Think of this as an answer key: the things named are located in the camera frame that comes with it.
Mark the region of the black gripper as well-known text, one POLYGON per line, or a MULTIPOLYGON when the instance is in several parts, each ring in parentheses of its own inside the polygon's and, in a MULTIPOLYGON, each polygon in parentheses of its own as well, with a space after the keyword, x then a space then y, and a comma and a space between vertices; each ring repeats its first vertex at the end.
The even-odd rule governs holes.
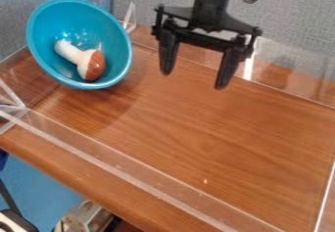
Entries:
MULTIPOLYGON (((242 0, 254 4, 258 0, 242 0)), ((170 75, 174 69, 179 43, 187 43, 225 52, 215 88, 225 89, 235 75, 239 63, 254 52, 254 43, 262 29, 242 22, 229 13, 230 0, 194 0, 191 7, 160 4, 152 34, 159 40, 160 70, 170 75)))

